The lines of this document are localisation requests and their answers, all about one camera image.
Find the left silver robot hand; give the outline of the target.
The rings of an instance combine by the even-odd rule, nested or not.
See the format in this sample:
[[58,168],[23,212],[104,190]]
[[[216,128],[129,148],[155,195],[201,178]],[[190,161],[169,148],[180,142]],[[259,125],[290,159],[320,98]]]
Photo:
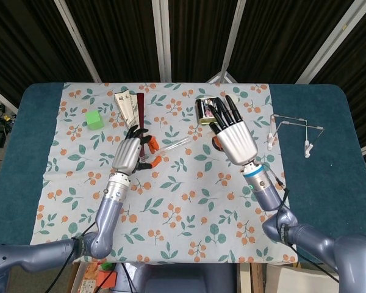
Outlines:
[[140,162],[140,152],[144,144],[147,144],[152,154],[159,150],[156,138],[151,135],[145,135],[147,132],[147,129],[139,128],[138,125],[133,125],[128,130],[125,139],[121,141],[117,148],[112,163],[112,168],[115,172],[131,176],[136,171],[155,168],[162,162],[161,156],[156,156],[151,163]]

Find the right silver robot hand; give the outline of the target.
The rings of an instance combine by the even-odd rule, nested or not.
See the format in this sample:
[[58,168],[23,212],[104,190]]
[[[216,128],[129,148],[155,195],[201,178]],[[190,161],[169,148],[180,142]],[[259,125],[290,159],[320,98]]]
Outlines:
[[220,98],[215,98],[215,106],[209,105],[215,119],[209,126],[229,161],[234,165],[248,165],[258,154],[257,145],[229,95],[226,95],[226,102],[229,107]]

